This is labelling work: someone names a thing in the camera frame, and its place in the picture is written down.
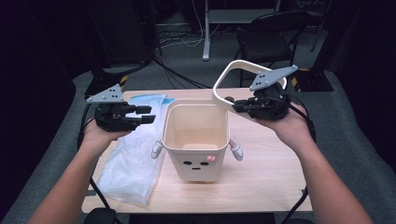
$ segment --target person's right hand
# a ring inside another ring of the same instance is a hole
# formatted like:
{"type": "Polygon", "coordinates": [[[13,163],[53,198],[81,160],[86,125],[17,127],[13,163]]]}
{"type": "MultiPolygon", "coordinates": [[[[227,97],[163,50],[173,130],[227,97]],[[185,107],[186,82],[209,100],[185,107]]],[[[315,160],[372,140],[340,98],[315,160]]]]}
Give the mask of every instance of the person's right hand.
{"type": "MultiPolygon", "coordinates": [[[[306,114],[302,106],[295,103],[291,104],[306,114]]],[[[283,119],[256,119],[256,122],[274,130],[277,137],[293,150],[303,148],[307,141],[313,142],[306,120],[292,109],[289,109],[289,113],[283,119]]]]}

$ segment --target chair seat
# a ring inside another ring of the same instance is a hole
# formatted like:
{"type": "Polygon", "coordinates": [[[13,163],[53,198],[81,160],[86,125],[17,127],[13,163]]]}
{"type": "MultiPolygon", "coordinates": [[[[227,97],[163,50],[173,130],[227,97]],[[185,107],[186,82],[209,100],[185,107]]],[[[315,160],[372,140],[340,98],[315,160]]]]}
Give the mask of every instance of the chair seat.
{"type": "Polygon", "coordinates": [[[288,61],[292,51],[279,33],[250,34],[242,49],[242,58],[253,63],[288,61]]]}

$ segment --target wooden table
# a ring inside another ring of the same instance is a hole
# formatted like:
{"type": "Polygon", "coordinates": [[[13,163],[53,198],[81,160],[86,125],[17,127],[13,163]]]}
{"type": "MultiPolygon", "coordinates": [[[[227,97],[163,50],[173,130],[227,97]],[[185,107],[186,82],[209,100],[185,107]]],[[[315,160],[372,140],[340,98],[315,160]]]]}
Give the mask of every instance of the wooden table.
{"type": "MultiPolygon", "coordinates": [[[[140,94],[161,93],[174,98],[211,98],[212,90],[127,91],[124,99],[140,94]]],[[[235,100],[252,96],[248,89],[218,89],[222,97],[235,100]]],[[[275,133],[257,123],[229,112],[231,138],[244,151],[237,161],[227,149],[219,180],[196,183],[181,180],[166,154],[163,169],[148,205],[122,203],[107,198],[118,213],[239,213],[289,211],[300,199],[305,186],[301,164],[294,152],[275,133]]],[[[97,180],[112,149],[113,142],[100,158],[93,179],[97,180]]],[[[87,196],[82,211],[103,207],[97,195],[87,196]]],[[[298,211],[312,211],[309,197],[298,211]]]]}

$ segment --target plastic bag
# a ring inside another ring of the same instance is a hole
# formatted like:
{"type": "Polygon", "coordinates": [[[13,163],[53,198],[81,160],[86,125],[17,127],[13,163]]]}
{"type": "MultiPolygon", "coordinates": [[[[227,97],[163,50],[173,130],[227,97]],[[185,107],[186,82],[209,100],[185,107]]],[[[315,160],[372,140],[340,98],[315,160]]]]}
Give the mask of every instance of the plastic bag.
{"type": "MultiPolygon", "coordinates": [[[[147,204],[163,167],[166,150],[159,157],[151,158],[156,141],[161,140],[166,107],[173,99],[166,95],[140,95],[131,98],[129,105],[149,105],[152,124],[142,124],[135,131],[119,139],[99,177],[97,186],[110,198],[125,203],[147,204]]],[[[139,117],[128,114],[127,117],[139,117]]]]}

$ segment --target chair backrest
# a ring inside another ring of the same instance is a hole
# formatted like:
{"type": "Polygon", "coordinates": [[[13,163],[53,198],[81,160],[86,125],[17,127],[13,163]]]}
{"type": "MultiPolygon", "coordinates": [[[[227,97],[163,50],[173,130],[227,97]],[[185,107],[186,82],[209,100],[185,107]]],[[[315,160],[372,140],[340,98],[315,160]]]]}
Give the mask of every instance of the chair backrest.
{"type": "Polygon", "coordinates": [[[247,33],[301,32],[311,20],[311,16],[301,10],[275,12],[253,20],[247,33]]]}

